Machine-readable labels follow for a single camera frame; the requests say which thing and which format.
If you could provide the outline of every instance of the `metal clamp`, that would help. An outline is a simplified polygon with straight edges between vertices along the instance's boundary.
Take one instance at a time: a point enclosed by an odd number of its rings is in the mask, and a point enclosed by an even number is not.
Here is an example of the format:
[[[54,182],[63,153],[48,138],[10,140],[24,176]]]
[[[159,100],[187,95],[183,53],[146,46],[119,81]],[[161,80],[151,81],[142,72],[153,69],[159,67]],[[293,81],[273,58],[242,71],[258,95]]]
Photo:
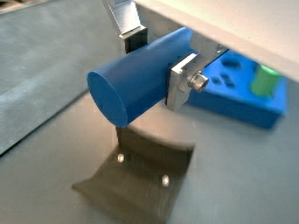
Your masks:
[[[122,54],[127,54],[147,44],[147,28],[141,24],[137,4],[130,0],[105,0],[103,3],[121,37]]]
[[[170,110],[177,110],[187,102],[193,89],[201,92],[207,87],[210,80],[203,68],[229,50],[197,32],[193,33],[191,47],[198,53],[191,53],[171,68],[166,98]]]

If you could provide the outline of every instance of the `gray metal stand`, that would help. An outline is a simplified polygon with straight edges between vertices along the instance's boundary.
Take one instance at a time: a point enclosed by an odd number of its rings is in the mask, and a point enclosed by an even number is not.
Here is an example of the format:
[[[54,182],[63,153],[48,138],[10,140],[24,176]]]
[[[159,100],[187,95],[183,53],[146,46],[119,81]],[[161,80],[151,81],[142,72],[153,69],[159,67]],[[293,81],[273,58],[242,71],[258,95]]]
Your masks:
[[[194,145],[162,142],[134,128],[117,129],[117,134],[119,146],[74,189],[126,223],[166,223]]]

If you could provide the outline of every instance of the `blue cylinder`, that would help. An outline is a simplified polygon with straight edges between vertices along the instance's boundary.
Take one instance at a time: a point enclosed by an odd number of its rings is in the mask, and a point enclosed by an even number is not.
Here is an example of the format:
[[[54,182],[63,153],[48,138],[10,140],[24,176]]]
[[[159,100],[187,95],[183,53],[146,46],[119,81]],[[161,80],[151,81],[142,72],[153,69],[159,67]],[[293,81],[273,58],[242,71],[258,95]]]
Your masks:
[[[189,53],[187,28],[89,73],[89,89],[106,118],[125,128],[165,97],[171,65]]]

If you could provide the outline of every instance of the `metal holder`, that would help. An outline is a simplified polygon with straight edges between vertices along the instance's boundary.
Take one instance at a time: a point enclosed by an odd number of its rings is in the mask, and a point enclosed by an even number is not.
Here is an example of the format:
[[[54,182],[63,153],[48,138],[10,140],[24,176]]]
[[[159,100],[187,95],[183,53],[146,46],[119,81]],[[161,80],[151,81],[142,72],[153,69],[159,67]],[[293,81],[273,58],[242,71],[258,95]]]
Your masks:
[[[142,26],[137,4],[129,0],[105,0],[107,14],[121,38],[122,55],[147,44],[147,28]]]
[[[197,32],[191,36],[191,48],[198,53],[191,53],[175,63],[170,72],[166,105],[171,111],[187,102],[193,89],[201,92],[206,88],[209,78],[203,74],[203,68],[229,50]]]
[[[119,146],[93,178],[73,188],[125,223],[166,224],[193,158],[194,144],[117,129]]]

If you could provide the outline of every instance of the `bolt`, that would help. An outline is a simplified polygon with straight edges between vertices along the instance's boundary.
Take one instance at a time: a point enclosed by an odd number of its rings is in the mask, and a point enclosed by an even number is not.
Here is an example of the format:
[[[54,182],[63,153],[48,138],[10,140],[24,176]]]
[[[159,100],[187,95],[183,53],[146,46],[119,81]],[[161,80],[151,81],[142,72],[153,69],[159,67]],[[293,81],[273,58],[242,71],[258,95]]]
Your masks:
[[[209,85],[210,79],[202,74],[202,71],[195,73],[189,81],[189,86],[201,92]]]
[[[117,161],[118,161],[119,163],[123,163],[123,162],[126,161],[126,155],[125,155],[125,154],[118,154],[118,156],[117,156]]]
[[[167,175],[163,175],[163,186],[170,185],[170,177]]]

